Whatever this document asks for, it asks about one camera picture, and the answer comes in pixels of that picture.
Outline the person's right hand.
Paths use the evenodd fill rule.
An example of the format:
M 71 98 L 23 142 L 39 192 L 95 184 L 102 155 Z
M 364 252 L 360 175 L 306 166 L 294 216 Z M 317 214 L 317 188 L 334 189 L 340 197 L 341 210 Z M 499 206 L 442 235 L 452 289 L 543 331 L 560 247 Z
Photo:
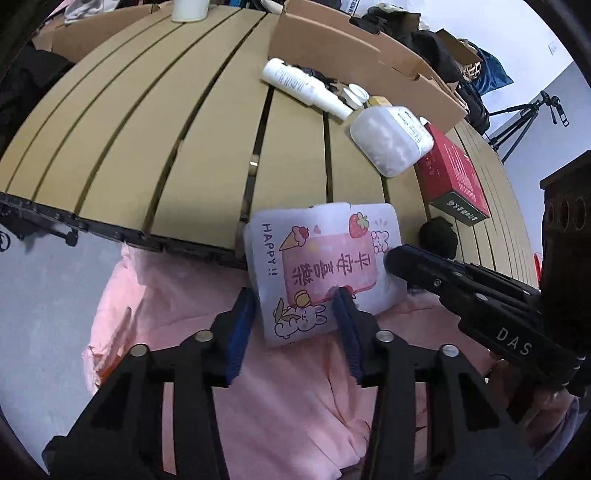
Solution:
M 490 371 L 489 385 L 500 396 L 506 407 L 521 384 L 519 370 L 507 361 L 496 362 Z M 576 430 L 580 402 L 567 390 L 538 390 L 528 401 L 526 414 L 521 421 L 529 446 L 535 454 L 560 454 L 572 439 Z

